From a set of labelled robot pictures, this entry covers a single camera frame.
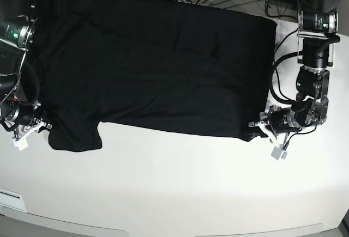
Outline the white label plate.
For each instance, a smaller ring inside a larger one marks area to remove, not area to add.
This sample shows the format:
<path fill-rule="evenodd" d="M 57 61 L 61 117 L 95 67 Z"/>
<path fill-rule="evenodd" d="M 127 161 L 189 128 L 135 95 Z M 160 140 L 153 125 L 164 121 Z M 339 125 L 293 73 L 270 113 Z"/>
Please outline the white label plate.
<path fill-rule="evenodd" d="M 0 189 L 0 204 L 1 207 L 27 212 L 22 196 L 18 193 Z"/>

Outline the black T-shirt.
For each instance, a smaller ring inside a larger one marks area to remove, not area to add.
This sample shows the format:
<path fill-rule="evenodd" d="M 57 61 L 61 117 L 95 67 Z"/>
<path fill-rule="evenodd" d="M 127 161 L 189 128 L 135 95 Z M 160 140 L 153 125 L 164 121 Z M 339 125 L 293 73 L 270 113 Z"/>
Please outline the black T-shirt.
<path fill-rule="evenodd" d="M 102 147 L 99 123 L 231 137 L 265 110 L 276 23 L 159 0 L 37 0 L 28 53 L 49 145 Z"/>

